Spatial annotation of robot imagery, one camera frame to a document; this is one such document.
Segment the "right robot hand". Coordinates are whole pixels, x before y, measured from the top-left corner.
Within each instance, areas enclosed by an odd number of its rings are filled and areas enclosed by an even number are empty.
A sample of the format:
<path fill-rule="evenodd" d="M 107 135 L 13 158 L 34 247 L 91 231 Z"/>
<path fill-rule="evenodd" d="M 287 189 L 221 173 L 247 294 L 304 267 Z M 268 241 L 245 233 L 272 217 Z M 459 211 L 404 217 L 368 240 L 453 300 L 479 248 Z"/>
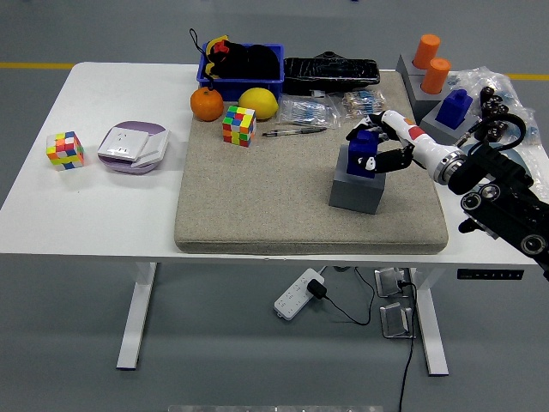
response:
<path fill-rule="evenodd" d="M 446 185 L 465 159 L 459 148 L 437 143 L 412 120 L 393 110 L 360 120 L 347 140 L 347 173 L 369 179 L 415 162 L 433 181 Z"/>

